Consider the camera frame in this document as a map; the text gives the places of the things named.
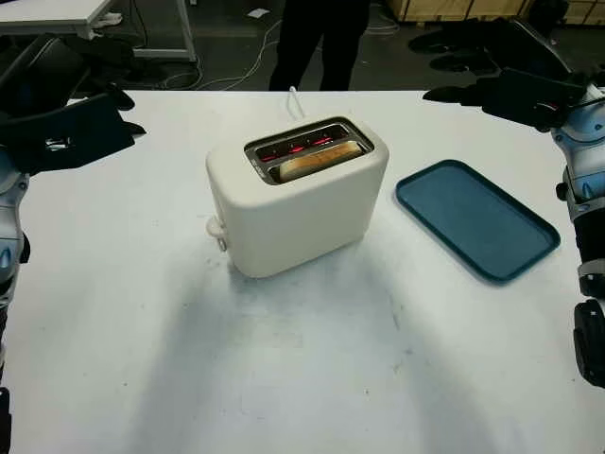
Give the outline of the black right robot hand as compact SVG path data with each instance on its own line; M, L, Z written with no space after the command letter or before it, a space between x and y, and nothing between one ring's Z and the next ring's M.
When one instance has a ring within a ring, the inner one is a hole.
M572 79L573 70L540 33L523 21L498 18L452 22L408 43L416 54L433 55L437 71L469 72L476 82L468 87L439 87L427 100L478 107L495 87L503 70L515 70L557 82Z

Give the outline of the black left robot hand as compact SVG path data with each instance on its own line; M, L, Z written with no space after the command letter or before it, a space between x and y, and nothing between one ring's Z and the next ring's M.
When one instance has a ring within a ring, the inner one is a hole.
M134 101L99 70L88 44L37 38L1 76L1 145L129 146L146 135L142 126L122 117Z

